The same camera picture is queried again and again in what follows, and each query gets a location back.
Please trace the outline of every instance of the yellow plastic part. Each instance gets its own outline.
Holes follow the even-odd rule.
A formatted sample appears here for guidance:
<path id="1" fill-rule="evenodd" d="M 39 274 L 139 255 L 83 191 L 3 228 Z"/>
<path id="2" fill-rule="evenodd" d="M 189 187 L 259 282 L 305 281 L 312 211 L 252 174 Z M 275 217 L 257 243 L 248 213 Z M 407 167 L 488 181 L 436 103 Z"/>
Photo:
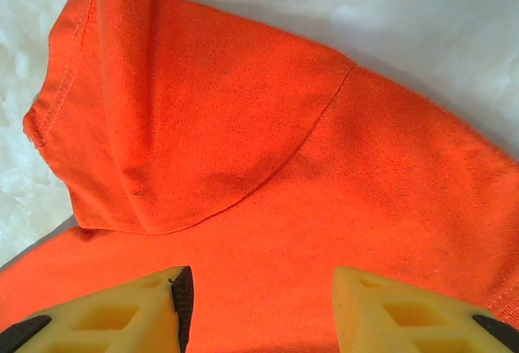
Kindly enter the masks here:
<path id="1" fill-rule="evenodd" d="M 510 353 L 487 310 L 359 269 L 336 269 L 332 305 L 341 353 Z"/>
<path id="2" fill-rule="evenodd" d="M 171 268 L 33 314 L 52 321 L 16 353 L 179 353 Z"/>

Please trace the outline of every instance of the white surface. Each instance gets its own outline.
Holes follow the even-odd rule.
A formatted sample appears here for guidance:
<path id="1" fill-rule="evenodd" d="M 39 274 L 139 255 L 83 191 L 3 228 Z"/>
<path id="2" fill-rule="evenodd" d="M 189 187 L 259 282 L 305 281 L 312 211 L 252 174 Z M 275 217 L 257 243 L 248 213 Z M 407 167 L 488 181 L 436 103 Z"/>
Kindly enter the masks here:
<path id="1" fill-rule="evenodd" d="M 66 0 L 0 0 L 0 264 L 71 213 L 21 134 Z M 519 0 L 199 0 L 330 45 L 519 157 Z"/>

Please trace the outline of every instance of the orange shirt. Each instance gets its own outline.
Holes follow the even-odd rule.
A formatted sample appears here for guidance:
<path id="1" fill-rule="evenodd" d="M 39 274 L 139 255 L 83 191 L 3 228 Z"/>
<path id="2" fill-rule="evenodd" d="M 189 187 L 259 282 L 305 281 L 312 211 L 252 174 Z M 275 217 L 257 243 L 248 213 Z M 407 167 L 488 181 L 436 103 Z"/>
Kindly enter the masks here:
<path id="1" fill-rule="evenodd" d="M 184 0 L 70 0 L 24 126 L 82 228 L 0 274 L 0 329 L 173 265 L 197 352 L 337 351 L 338 265 L 519 325 L 517 163 L 334 50 Z"/>

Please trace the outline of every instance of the orange fabric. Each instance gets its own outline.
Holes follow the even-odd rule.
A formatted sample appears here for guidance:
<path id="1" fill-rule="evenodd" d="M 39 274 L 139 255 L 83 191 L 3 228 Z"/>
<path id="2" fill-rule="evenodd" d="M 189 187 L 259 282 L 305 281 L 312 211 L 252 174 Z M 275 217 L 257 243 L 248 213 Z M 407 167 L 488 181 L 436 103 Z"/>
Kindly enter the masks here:
<path id="1" fill-rule="evenodd" d="M 24 126 L 83 229 L 0 274 L 0 328 L 171 265 L 198 352 L 337 351 L 337 265 L 519 325 L 519 166 L 430 102 L 183 0 L 70 0 L 49 48 Z"/>

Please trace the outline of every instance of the white backdrop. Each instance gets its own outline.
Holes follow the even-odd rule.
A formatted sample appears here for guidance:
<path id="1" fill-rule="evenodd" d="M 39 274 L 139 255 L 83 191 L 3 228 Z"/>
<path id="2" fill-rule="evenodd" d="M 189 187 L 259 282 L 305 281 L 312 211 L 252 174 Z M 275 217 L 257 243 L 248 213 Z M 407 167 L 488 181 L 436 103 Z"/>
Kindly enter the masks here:
<path id="1" fill-rule="evenodd" d="M 0 0 L 0 265 L 71 214 L 21 132 L 66 0 Z M 519 157 L 519 0 L 197 0 L 330 45 Z"/>

